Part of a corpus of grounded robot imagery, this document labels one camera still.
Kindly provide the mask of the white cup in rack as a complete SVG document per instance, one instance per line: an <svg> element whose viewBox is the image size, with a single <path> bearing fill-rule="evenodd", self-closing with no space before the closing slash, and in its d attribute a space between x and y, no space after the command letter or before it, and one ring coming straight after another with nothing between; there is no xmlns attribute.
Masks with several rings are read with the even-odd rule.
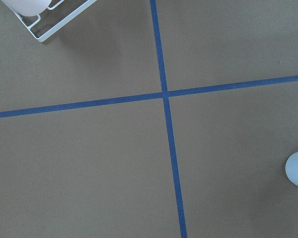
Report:
<svg viewBox="0 0 298 238"><path fill-rule="evenodd" d="M42 13L51 0L2 0L13 11L23 16L35 16Z"/></svg>

